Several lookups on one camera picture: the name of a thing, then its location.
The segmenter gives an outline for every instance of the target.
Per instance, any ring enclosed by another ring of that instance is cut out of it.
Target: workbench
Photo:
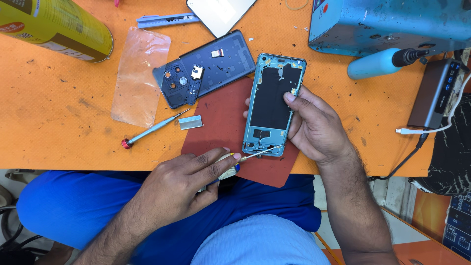
[[[0,168],[152,170],[180,155],[187,131],[181,131],[178,123],[125,150],[121,140],[145,128],[113,120],[110,110],[129,27],[136,26],[136,18],[142,15],[187,13],[186,1],[121,1],[119,8],[112,1],[75,2],[110,29],[114,37],[110,59],[87,63],[0,36]],[[304,2],[290,0],[289,4],[295,7]],[[399,135],[395,129],[407,123],[425,65],[417,61],[394,74],[351,80],[347,66],[355,57],[321,53],[307,46],[304,28],[310,25],[311,11],[312,1],[294,11],[284,0],[258,0],[234,29],[242,31],[254,59],[261,52],[306,59],[304,85],[337,111],[368,175],[387,175],[417,143],[418,135]],[[171,38],[168,62],[214,39],[201,23],[149,30]],[[155,121],[179,111],[170,109],[161,96]],[[431,135],[396,175],[427,176],[433,143]],[[299,153],[292,173],[318,171],[313,161]]]

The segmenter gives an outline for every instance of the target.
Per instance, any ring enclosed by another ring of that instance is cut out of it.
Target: light blue shirt
[[[191,265],[330,265],[314,236],[276,215],[253,215],[212,233]]]

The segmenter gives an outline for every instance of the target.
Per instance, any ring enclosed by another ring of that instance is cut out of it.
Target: yellow spray can
[[[108,28],[71,0],[0,0],[0,33],[92,63],[113,50]]]

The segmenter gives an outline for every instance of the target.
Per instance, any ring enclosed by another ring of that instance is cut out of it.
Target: forearm
[[[73,265],[125,265],[134,248],[146,238],[132,202],[126,204],[79,254]]]
[[[344,158],[319,165],[329,220],[347,264],[397,264],[381,209],[366,181],[363,165],[352,148]]]

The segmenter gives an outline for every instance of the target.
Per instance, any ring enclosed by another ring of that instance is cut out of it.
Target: black nozzle
[[[418,58],[424,57],[429,53],[429,50],[416,50],[414,48],[399,50],[392,56],[392,64],[395,67],[408,66],[413,64]]]

